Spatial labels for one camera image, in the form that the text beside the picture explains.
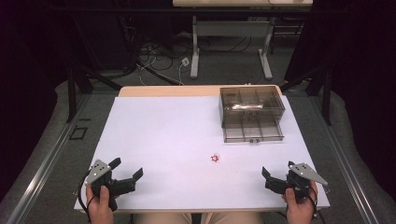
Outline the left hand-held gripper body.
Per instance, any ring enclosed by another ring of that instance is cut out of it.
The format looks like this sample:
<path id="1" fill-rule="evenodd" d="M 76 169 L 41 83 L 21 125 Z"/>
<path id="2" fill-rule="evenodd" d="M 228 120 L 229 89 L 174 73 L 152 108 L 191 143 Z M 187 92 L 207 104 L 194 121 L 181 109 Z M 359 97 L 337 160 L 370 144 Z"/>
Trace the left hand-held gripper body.
<path id="1" fill-rule="evenodd" d="M 90 185 L 93 194 L 97 196 L 100 194 L 101 187 L 105 186 L 109 191 L 110 197 L 108 206 L 112 211 L 116 211 L 118 209 L 116 198 L 122 194 L 135 191 L 136 181 L 133 180 L 133 177 L 122 180 L 114 179 L 112 177 L 112 171 L 108 163 L 96 160 L 88 174 L 85 184 Z"/>

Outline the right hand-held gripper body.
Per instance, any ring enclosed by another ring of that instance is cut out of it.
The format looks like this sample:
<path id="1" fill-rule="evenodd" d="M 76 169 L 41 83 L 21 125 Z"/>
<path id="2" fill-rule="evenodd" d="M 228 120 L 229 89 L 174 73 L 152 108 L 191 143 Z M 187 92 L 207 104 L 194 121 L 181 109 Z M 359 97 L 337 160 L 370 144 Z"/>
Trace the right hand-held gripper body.
<path id="1" fill-rule="evenodd" d="M 269 180 L 265 179 L 265 187 L 277 194 L 285 194 L 286 189 L 293 189 L 299 202 L 308 197 L 311 181 L 323 186 L 328 185 L 328 182 L 307 163 L 295 163 L 289 168 L 285 180 L 271 176 Z"/>

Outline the clear grey drawer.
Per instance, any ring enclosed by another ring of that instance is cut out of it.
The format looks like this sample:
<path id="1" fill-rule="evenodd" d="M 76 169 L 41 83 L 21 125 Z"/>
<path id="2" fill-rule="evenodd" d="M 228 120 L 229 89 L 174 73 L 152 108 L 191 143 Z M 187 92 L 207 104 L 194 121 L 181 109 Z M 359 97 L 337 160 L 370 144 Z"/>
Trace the clear grey drawer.
<path id="1" fill-rule="evenodd" d="M 237 116 L 225 119 L 221 128 L 225 143 L 282 141 L 279 121 L 273 117 Z"/>

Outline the clear grey drawer box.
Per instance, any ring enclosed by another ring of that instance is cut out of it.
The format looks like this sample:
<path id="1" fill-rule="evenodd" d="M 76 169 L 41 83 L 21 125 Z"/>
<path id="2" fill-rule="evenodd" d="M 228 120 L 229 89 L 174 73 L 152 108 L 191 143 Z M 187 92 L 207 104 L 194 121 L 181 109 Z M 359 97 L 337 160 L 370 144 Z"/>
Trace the clear grey drawer box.
<path id="1" fill-rule="evenodd" d="M 225 129 L 276 126 L 284 111 L 285 106 L 275 86 L 219 90 L 221 127 Z"/>

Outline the person's left hand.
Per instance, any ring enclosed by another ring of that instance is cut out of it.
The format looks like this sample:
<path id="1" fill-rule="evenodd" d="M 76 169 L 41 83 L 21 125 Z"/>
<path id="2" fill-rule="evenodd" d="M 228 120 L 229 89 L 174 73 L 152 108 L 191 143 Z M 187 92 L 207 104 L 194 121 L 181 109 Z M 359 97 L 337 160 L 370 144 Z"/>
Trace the person's left hand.
<path id="1" fill-rule="evenodd" d="M 105 186 L 101 187 L 99 196 L 95 196 L 92 187 L 88 185 L 86 187 L 86 197 L 91 224 L 114 224 L 113 212 L 108 207 L 109 191 Z"/>

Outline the person's right hand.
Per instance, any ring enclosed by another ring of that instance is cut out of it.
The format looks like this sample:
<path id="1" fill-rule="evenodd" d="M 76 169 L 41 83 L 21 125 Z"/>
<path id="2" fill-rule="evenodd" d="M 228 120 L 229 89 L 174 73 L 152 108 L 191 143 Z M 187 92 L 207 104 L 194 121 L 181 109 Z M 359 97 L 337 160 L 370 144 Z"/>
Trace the person's right hand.
<path id="1" fill-rule="evenodd" d="M 299 203 L 293 189 L 286 189 L 282 199 L 287 204 L 288 224 L 311 224 L 316 209 L 318 188 L 314 181 L 310 182 L 309 195 Z"/>

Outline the white table mat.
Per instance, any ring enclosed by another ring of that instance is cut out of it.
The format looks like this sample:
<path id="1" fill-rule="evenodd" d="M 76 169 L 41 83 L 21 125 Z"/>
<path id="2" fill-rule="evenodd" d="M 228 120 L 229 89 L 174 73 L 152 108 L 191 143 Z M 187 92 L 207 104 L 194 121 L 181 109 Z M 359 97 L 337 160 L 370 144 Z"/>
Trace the white table mat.
<path id="1" fill-rule="evenodd" d="M 292 110 L 280 125 L 282 141 L 225 143 L 216 96 L 118 97 L 93 156 L 120 158 L 116 179 L 144 171 L 117 199 L 121 213 L 282 210 L 262 167 L 282 178 L 289 161 L 312 159 Z"/>

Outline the person's beige trousers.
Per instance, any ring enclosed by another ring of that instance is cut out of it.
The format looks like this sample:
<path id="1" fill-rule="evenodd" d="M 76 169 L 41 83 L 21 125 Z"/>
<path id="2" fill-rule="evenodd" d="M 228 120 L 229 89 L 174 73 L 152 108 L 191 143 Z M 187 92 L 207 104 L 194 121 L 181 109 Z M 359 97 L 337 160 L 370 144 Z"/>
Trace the person's beige trousers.
<path id="1" fill-rule="evenodd" d="M 192 224 L 190 213 L 151 213 L 133 217 L 134 224 Z M 200 224 L 264 224 L 263 213 L 203 213 Z"/>

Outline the black metal stand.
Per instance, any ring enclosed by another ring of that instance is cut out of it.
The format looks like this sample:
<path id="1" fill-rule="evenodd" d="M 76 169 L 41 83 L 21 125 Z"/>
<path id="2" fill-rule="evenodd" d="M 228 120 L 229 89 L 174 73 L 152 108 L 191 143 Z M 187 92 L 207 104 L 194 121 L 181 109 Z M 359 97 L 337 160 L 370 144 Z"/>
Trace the black metal stand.
<path id="1" fill-rule="evenodd" d="M 64 27 L 61 23 L 62 15 L 60 13 L 52 9 L 46 9 L 45 15 L 49 22 L 49 27 L 54 34 L 57 53 L 65 60 L 69 105 L 67 121 L 70 122 L 77 116 L 78 112 L 77 88 L 84 94 L 91 94 L 93 91 L 93 85 L 89 77 L 99 80 L 116 91 L 121 89 L 121 85 L 93 71 L 78 59 L 72 44 L 66 37 Z"/>
<path id="2" fill-rule="evenodd" d="M 345 9 L 313 6 L 309 10 L 303 31 L 292 54 L 282 91 L 310 79 L 305 92 L 317 96 L 322 91 L 321 116 L 328 125 L 332 91 L 332 70 L 343 51 L 343 19 Z"/>

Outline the aluminium floor rail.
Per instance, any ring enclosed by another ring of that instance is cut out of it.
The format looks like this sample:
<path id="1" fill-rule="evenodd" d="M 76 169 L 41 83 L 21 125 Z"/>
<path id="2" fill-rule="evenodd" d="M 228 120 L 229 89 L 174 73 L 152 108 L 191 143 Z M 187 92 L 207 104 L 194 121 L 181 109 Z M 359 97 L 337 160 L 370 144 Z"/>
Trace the aluminium floor rail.
<path id="1" fill-rule="evenodd" d="M 315 113 L 320 118 L 321 125 L 324 127 L 326 134 L 330 138 L 333 157 L 346 181 L 348 190 L 354 203 L 357 205 L 364 224 L 379 224 L 377 215 L 370 205 L 367 194 L 364 192 L 360 181 L 356 177 L 332 125 L 330 125 L 322 115 L 321 102 L 316 97 L 309 97 L 309 101 L 314 107 Z"/>
<path id="2" fill-rule="evenodd" d="M 80 95 L 76 115 L 67 121 L 68 99 L 66 96 L 59 97 L 35 150 L 6 198 L 0 203 L 0 208 L 5 211 L 5 214 L 0 216 L 0 223 L 24 224 L 54 166 L 64 152 L 70 134 L 76 128 L 78 116 L 90 99 L 90 94 Z"/>

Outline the white desk frame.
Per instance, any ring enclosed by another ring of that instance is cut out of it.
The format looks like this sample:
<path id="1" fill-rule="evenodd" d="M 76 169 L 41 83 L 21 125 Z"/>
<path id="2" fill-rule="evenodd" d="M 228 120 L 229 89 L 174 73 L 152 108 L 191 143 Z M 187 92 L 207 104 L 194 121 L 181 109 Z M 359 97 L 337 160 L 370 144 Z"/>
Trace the white desk frame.
<path id="1" fill-rule="evenodd" d="M 173 0 L 174 7 L 187 9 L 301 9 L 308 11 L 314 0 Z M 197 16 L 192 17 L 192 58 L 191 78 L 198 77 L 200 48 L 198 47 L 199 36 L 250 36 L 262 37 L 263 47 L 258 50 L 264 78 L 273 78 L 267 59 L 267 52 L 273 30 L 275 28 L 275 16 L 264 16 L 264 21 L 232 21 L 230 18 L 203 21 Z"/>

